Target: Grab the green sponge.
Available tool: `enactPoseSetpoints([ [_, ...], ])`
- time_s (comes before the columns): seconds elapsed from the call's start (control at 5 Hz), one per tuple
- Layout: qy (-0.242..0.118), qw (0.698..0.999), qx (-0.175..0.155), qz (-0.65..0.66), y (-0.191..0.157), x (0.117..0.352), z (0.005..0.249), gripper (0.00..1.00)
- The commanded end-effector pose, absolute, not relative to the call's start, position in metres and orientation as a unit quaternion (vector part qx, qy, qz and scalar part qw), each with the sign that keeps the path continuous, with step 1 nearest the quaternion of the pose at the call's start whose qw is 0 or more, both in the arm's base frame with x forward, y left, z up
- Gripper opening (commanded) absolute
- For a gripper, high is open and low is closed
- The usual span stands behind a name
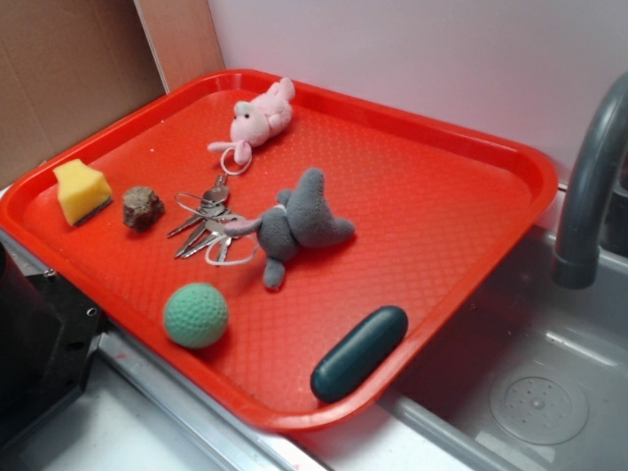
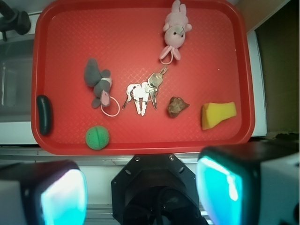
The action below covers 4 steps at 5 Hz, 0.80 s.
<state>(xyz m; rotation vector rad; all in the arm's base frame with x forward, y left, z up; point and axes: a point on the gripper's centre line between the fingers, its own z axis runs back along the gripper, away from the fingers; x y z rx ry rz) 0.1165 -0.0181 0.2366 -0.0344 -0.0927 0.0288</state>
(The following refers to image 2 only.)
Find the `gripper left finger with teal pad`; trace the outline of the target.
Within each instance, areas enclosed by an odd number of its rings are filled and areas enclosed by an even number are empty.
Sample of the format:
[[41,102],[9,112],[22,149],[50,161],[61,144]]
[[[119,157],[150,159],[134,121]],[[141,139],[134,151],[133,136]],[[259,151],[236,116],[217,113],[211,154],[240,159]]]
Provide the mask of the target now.
[[0,166],[2,225],[83,225],[87,183],[70,160]]

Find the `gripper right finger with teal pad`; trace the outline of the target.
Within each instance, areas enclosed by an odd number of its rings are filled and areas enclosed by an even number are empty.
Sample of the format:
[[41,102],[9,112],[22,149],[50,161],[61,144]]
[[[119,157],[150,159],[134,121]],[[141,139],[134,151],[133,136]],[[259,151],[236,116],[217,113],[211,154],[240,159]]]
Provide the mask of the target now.
[[273,140],[205,147],[196,186],[215,225],[297,225],[300,146]]

